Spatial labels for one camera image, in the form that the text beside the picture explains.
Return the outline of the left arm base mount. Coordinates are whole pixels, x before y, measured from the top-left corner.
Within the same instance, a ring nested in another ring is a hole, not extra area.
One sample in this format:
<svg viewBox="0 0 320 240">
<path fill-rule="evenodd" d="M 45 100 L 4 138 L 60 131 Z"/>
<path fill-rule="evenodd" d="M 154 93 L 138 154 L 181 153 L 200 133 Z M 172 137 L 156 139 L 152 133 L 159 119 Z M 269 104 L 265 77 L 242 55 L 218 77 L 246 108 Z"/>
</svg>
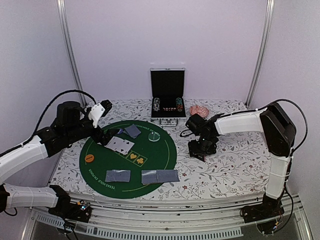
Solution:
<svg viewBox="0 0 320 240">
<path fill-rule="evenodd" d="M 71 202 L 71 197 L 65 191 L 58 191 L 57 203 L 54 207 L 48 208 L 48 213 L 63 220 L 74 220 L 78 222 L 88 223 L 91 217 L 91 204 L 87 201 L 80 200 L 76 203 Z"/>
</svg>

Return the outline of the orange big blind button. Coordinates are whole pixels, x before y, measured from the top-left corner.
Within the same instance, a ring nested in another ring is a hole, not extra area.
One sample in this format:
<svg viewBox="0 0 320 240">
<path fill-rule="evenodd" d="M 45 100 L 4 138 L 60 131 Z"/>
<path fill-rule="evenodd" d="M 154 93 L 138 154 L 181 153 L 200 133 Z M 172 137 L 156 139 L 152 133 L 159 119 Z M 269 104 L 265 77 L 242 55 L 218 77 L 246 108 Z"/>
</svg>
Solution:
<svg viewBox="0 0 320 240">
<path fill-rule="evenodd" d="M 84 160 L 86 163 L 92 163 L 95 159 L 95 156 L 93 154 L 88 154 L 85 156 Z"/>
</svg>

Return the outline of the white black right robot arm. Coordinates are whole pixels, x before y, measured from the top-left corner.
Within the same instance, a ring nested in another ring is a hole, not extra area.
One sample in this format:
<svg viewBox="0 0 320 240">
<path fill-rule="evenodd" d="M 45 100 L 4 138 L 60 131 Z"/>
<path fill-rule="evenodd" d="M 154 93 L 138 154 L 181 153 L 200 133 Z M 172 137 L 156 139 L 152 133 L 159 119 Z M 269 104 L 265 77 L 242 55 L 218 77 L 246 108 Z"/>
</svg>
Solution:
<svg viewBox="0 0 320 240">
<path fill-rule="evenodd" d="M 186 121 L 186 127 L 198 136 L 188 143 L 189 155 L 201 161 L 217 152 L 218 137 L 230 133 L 260 132 L 271 158 L 269 179 L 265 195 L 270 198 L 259 206 L 262 218 L 269 218 L 278 210 L 279 199 L 289 177 L 296 127 L 283 108 L 277 103 L 257 109 L 232 114 L 216 114 L 206 120 L 199 114 Z"/>
</svg>

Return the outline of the blue playing card deck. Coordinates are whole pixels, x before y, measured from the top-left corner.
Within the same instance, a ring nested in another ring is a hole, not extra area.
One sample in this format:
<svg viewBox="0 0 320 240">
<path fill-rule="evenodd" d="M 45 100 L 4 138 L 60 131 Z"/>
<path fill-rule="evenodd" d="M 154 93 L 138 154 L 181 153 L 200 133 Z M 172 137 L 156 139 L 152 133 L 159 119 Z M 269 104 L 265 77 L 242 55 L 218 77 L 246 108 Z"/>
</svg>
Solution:
<svg viewBox="0 0 320 240">
<path fill-rule="evenodd" d="M 141 134 L 141 131 L 135 124 L 125 127 L 124 132 L 133 139 L 137 138 Z"/>
</svg>

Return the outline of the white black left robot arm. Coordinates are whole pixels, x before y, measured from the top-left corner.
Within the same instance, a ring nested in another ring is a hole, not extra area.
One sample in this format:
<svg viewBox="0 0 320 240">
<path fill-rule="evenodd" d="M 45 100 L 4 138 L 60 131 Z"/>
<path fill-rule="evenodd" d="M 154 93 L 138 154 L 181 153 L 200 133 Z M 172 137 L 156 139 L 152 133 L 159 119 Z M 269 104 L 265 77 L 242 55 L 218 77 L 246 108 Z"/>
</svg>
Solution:
<svg viewBox="0 0 320 240">
<path fill-rule="evenodd" d="M 57 106 L 56 118 L 49 127 L 37 130 L 30 141 L 26 141 L 7 153 L 0 155 L 0 210 L 17 207 L 47 207 L 56 209 L 63 217 L 74 213 L 70 196 L 58 185 L 47 187 L 21 187 L 6 183 L 6 180 L 29 165 L 50 158 L 73 143 L 92 138 L 106 146 L 116 130 L 103 131 L 98 122 L 112 108 L 104 100 L 84 110 L 76 101 L 66 101 Z"/>
</svg>

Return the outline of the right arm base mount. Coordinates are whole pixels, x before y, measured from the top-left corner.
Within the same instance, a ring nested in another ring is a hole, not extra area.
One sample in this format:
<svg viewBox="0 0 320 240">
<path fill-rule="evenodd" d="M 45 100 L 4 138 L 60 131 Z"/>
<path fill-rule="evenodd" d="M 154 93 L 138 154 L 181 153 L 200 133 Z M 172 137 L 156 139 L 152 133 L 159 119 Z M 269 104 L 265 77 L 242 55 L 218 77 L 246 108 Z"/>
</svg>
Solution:
<svg viewBox="0 0 320 240">
<path fill-rule="evenodd" d="M 239 211 L 245 223 L 257 222 L 272 218 L 270 221 L 258 223 L 258 231 L 264 235 L 271 235 L 277 230 L 283 218 L 284 208 L 281 198 L 273 199 L 266 194 L 263 195 L 262 203 L 256 205 L 246 205 Z"/>
</svg>

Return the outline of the triangular all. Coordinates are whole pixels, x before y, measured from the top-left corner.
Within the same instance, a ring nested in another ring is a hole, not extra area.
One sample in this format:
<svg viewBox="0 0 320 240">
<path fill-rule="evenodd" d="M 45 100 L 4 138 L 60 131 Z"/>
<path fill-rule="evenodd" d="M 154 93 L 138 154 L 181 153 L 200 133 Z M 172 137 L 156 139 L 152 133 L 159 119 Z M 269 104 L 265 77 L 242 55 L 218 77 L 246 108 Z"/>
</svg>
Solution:
<svg viewBox="0 0 320 240">
<path fill-rule="evenodd" d="M 205 162 L 206 159 L 205 159 L 205 156 L 204 155 L 196 155 L 196 158 L 202 162 Z"/>
</svg>

